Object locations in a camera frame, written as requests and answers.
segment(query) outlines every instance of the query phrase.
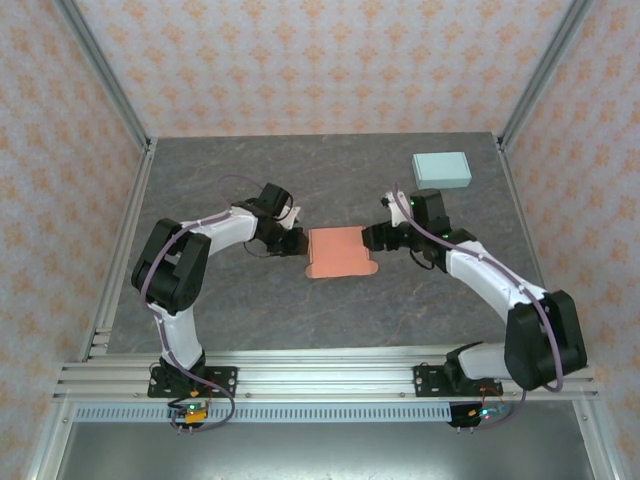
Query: wall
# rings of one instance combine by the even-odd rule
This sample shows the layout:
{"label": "wall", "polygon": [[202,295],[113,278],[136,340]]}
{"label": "wall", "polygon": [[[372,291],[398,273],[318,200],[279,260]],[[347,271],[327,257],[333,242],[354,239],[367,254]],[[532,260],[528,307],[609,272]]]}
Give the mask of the wall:
{"label": "wall", "polygon": [[640,8],[595,2],[509,152],[544,276],[578,303],[640,472]]}
{"label": "wall", "polygon": [[77,358],[139,149],[51,0],[0,3],[0,464]]}
{"label": "wall", "polygon": [[499,133],[570,0],[80,0],[153,136]]}

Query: marble surface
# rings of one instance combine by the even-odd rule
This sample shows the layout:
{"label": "marble surface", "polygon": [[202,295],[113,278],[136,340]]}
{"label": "marble surface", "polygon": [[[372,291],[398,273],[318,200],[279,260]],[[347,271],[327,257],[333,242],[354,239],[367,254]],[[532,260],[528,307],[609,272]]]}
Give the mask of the marble surface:
{"label": "marble surface", "polygon": [[[130,284],[133,265],[163,217],[192,220],[257,195],[225,174],[276,183],[303,209],[306,228],[371,225],[388,219],[380,197],[394,182],[415,190],[414,153],[463,151],[467,188],[443,191],[454,228],[537,282],[531,253],[490,133],[313,135],[162,139],[138,221],[109,353],[159,352],[152,316]],[[408,251],[373,253],[369,277],[311,280],[308,257],[258,259],[234,245],[209,259],[195,305],[205,350],[374,347],[501,341],[504,324],[464,284],[425,271]]]}

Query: metal floor panel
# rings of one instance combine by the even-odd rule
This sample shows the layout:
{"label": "metal floor panel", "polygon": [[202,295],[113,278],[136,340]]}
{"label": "metal floor panel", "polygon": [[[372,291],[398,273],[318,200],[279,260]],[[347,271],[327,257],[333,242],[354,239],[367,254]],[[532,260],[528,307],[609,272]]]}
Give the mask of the metal floor panel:
{"label": "metal floor panel", "polygon": [[570,402],[531,402],[507,425],[229,424],[178,436],[157,423],[77,423],[60,480],[592,479]]}

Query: aluminum frame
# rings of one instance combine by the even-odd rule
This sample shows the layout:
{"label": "aluminum frame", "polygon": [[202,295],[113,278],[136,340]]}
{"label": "aluminum frame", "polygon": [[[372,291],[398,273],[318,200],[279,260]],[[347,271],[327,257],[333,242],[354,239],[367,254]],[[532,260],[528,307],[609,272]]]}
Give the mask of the aluminum frame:
{"label": "aluminum frame", "polygon": [[[171,418],[164,403],[82,403],[75,423],[161,423]],[[208,407],[204,423],[214,423],[229,413],[229,403]],[[450,422],[447,402],[413,403],[236,403],[233,423],[424,423]]]}
{"label": "aluminum frame", "polygon": [[592,4],[593,0],[574,0],[569,6],[556,34],[542,55],[540,63],[534,70],[504,130],[500,134],[502,149],[508,149],[515,142],[520,128],[533,111],[536,101],[544,91],[549,79],[555,73],[560,59],[567,51],[574,35],[580,29],[582,21]]}
{"label": "aluminum frame", "polygon": [[[150,173],[156,140],[149,140],[74,0],[54,0],[80,42],[89,62],[122,115],[132,137],[144,147],[134,186],[123,212],[113,258],[102,296],[93,316],[80,363],[64,365],[56,386],[51,412],[40,438],[29,479],[56,478],[74,423],[83,402],[149,402],[146,385],[154,355],[106,355],[118,296],[142,199]],[[579,29],[593,0],[574,0],[565,18],[525,88],[498,139],[500,159],[523,225],[540,280],[542,272],[533,250],[522,207],[506,156],[539,95],[553,75],[573,35]],[[209,354],[208,363],[231,363],[241,368],[237,401],[241,404],[269,402],[367,402],[403,404],[416,402],[411,367],[422,362],[442,364],[444,355],[456,346],[381,347],[304,351],[252,351]],[[505,396],[514,400],[521,390],[504,382]],[[585,446],[596,478],[624,479],[629,476],[613,448],[606,409],[599,399],[591,369],[567,377],[561,394],[545,390],[531,392],[530,400],[573,400]],[[420,399],[434,403],[460,398]]]}
{"label": "aluminum frame", "polygon": [[[442,364],[446,353],[455,347],[214,352],[209,354],[208,363],[240,367],[236,401],[246,408],[319,403],[427,406],[477,399],[415,397],[412,366],[422,362]],[[98,354],[86,362],[65,364],[28,478],[56,478],[76,412],[87,403],[111,404],[114,408],[165,403],[166,399],[146,396],[148,368],[157,359],[156,355]],[[519,400],[521,390],[513,382],[503,382],[503,387],[506,400]],[[606,410],[591,368],[569,375],[560,394],[538,389],[528,399],[572,400],[595,478],[627,478],[613,448]]]}
{"label": "aluminum frame", "polygon": [[80,8],[75,0],[53,0],[58,6],[62,17],[67,22],[69,29],[74,34],[82,51],[85,53],[87,60],[93,67],[96,75],[102,82],[104,88],[107,90],[109,97],[113,101],[114,106],[120,112],[122,120],[124,121],[127,130],[135,140],[135,142],[142,146],[148,144],[149,137],[147,136],[142,122],[138,118],[135,110],[131,106],[127,95],[124,93],[124,89],[118,81],[115,73],[109,66],[107,57],[100,48],[97,40],[91,33],[91,29],[87,24]]}

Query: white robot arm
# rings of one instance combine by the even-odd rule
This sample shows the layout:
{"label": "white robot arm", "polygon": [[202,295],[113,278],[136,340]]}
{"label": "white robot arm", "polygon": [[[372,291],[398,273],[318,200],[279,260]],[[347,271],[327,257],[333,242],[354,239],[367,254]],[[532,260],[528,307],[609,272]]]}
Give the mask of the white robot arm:
{"label": "white robot arm", "polygon": [[575,304],[568,294],[549,293],[527,282],[469,232],[452,230],[438,190],[414,192],[410,201],[402,192],[388,192],[381,201],[391,220],[363,230],[367,248],[405,247],[421,253],[474,290],[506,323],[504,343],[474,343],[447,355],[443,373],[457,394],[473,396],[479,381],[486,379],[513,379],[533,390],[586,365]]}
{"label": "white robot arm", "polygon": [[252,240],[261,240],[272,256],[307,254],[308,240],[295,226],[300,208],[292,201],[286,205],[290,200],[288,192],[268,183],[260,197],[235,203],[218,215],[183,223],[163,219],[156,224],[131,282],[154,312],[162,341],[160,365],[169,374],[180,378],[184,369],[200,377],[205,368],[193,303],[208,257]]}

